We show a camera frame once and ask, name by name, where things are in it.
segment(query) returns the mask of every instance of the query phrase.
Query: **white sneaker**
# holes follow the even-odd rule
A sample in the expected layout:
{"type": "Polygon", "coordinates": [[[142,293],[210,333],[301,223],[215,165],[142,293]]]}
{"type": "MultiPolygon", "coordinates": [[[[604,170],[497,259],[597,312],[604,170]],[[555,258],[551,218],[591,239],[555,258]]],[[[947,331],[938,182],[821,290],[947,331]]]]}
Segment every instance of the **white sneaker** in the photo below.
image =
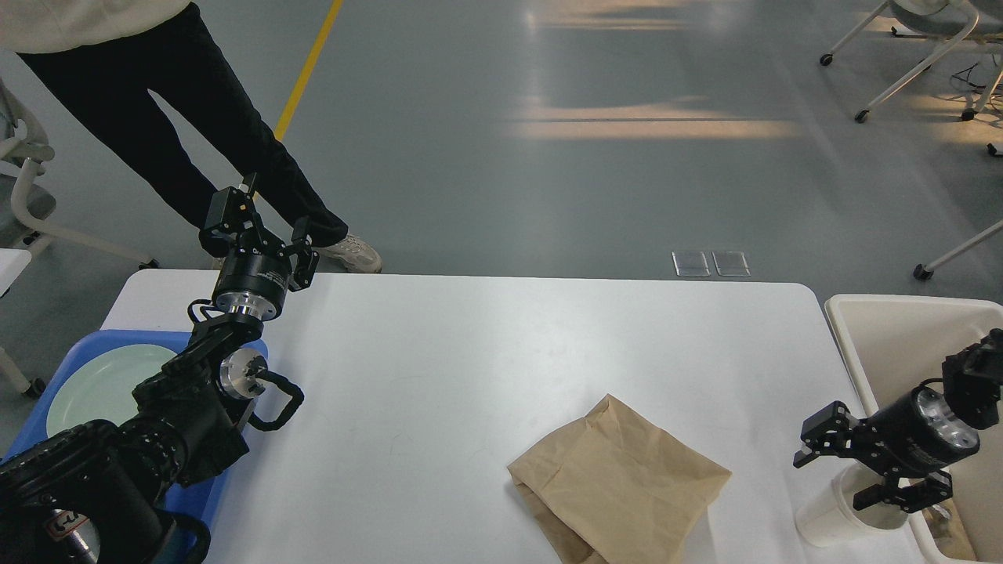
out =
{"type": "Polygon", "coordinates": [[[376,249],[351,233],[339,243],[330,247],[315,247],[314,250],[322,257],[340,262],[348,272],[376,274],[383,270],[383,259],[376,249]]]}

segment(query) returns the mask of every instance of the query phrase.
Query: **paper cup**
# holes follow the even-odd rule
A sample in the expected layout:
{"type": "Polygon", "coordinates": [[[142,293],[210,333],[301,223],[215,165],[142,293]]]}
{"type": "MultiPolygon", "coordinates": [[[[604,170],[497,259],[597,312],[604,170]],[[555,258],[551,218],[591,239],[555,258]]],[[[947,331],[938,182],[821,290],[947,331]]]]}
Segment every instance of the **paper cup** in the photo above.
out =
{"type": "Polygon", "coordinates": [[[844,469],[828,488],[797,511],[797,532],[808,543],[826,547],[902,527],[909,515],[898,506],[879,503],[864,511],[854,509],[854,495],[881,483],[882,478],[864,465],[844,469]]]}

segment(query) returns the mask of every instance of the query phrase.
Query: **blue tray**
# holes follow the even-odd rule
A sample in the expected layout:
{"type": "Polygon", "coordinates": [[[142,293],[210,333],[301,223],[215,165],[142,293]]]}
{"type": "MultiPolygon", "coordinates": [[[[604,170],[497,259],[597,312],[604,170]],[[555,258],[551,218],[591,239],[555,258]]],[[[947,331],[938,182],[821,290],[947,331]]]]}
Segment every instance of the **blue tray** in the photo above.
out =
{"type": "MultiPolygon", "coordinates": [[[[181,352],[188,346],[191,336],[191,333],[168,331],[105,330],[96,331],[83,337],[66,353],[66,357],[38,399],[35,408],[28,415],[28,420],[24,424],[17,439],[14,440],[10,450],[7,451],[5,458],[27,451],[34,445],[48,439],[48,435],[45,433],[45,419],[48,416],[49,407],[52,406],[52,399],[62,384],[80,366],[109,350],[130,344],[155,344],[170,348],[175,352],[181,352]]],[[[268,349],[261,340],[250,343],[248,346],[268,356],[268,349]]],[[[203,520],[207,525],[212,525],[216,510],[220,505],[220,498],[223,495],[223,488],[227,482],[227,475],[228,472],[224,472],[212,480],[201,482],[189,488],[175,485],[164,496],[164,509],[191,515],[203,520]]]]}

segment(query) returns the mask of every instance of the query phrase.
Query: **person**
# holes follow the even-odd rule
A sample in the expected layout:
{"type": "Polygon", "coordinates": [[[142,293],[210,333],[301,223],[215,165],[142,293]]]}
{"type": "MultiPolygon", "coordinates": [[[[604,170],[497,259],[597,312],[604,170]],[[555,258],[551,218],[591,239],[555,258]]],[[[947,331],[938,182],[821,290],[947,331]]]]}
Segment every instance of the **person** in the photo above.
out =
{"type": "Polygon", "coordinates": [[[383,261],[314,192],[255,109],[190,0],[0,0],[0,47],[18,54],[95,137],[202,228],[216,188],[192,164],[156,92],[290,225],[309,216],[321,256],[350,272],[383,261]]]}

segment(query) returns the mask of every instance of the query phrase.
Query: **white sweater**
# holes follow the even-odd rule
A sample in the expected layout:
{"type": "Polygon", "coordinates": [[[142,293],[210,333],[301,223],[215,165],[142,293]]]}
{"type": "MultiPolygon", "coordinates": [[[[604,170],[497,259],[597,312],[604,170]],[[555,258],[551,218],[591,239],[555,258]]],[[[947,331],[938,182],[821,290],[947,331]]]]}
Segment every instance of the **white sweater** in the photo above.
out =
{"type": "Polygon", "coordinates": [[[0,47],[53,53],[142,33],[191,0],[0,0],[0,47]]]}

